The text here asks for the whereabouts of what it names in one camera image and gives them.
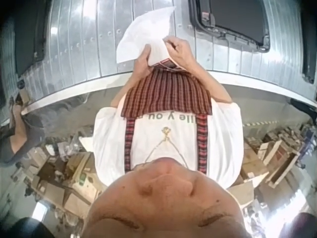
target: man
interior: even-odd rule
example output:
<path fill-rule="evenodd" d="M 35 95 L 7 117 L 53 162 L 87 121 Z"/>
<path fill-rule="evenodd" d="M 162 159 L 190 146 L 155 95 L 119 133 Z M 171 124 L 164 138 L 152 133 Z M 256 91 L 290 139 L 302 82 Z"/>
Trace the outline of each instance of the man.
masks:
<path fill-rule="evenodd" d="M 312 106 L 305 104 L 303 102 L 297 101 L 295 99 L 290 99 L 290 104 L 301 112 L 306 113 L 312 119 L 313 125 L 317 126 L 317 112 Z"/>
<path fill-rule="evenodd" d="M 21 105 L 12 106 L 10 129 L 1 132 L 0 167 L 9 167 L 19 162 L 31 148 L 44 139 L 41 121 L 36 116 L 28 115 L 33 125 L 27 124 L 21 111 Z"/>
<path fill-rule="evenodd" d="M 186 41 L 168 37 L 166 47 L 186 72 L 149 68 L 145 46 L 96 116 L 96 170 L 109 187 L 92 205 L 83 237 L 249 237 L 225 190 L 242 164 L 240 109 Z"/>

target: metal wall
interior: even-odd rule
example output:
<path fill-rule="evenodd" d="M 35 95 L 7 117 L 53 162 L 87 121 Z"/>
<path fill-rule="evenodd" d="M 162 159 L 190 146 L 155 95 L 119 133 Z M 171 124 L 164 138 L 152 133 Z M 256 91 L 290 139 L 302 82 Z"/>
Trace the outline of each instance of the metal wall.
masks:
<path fill-rule="evenodd" d="M 196 32 L 187 0 L 53 0 L 46 56 L 25 73 L 26 87 L 38 100 L 74 84 L 132 70 L 133 62 L 116 64 L 115 49 L 132 20 L 153 9 L 176 6 L 171 34 L 189 41 L 197 61 L 207 70 L 264 80 L 314 99 L 317 80 L 302 79 L 303 45 L 296 0 L 263 0 L 271 49 L 250 53 Z M 15 90 L 13 25 L 1 35 L 1 70 L 6 97 Z"/>

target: leg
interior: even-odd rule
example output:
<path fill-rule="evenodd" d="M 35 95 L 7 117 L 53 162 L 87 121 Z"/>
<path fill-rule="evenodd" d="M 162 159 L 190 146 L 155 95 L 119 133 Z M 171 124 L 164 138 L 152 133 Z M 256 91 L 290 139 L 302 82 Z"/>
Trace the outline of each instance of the leg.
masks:
<path fill-rule="evenodd" d="M 19 105 L 13 106 L 15 119 L 15 134 L 10 137 L 11 148 L 14 154 L 24 145 L 27 140 L 26 128 L 21 117 L 22 107 Z"/>
<path fill-rule="evenodd" d="M 294 99 L 291 99 L 290 103 L 296 109 L 309 115 L 313 120 L 313 124 L 316 125 L 317 112 L 311 106 Z"/>

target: graphic print on shirt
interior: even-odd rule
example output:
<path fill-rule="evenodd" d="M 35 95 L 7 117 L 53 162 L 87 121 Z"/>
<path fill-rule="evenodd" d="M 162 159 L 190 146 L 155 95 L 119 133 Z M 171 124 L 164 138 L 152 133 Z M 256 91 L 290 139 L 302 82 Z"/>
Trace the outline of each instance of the graphic print on shirt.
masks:
<path fill-rule="evenodd" d="M 196 123 L 196 116 L 195 115 L 185 115 L 177 113 L 175 115 L 174 111 L 168 113 L 150 113 L 143 116 L 138 117 L 137 119 L 146 118 L 149 120 L 160 120 L 160 119 L 167 119 L 167 120 L 178 120 L 178 121 L 185 121 L 187 123 Z"/>

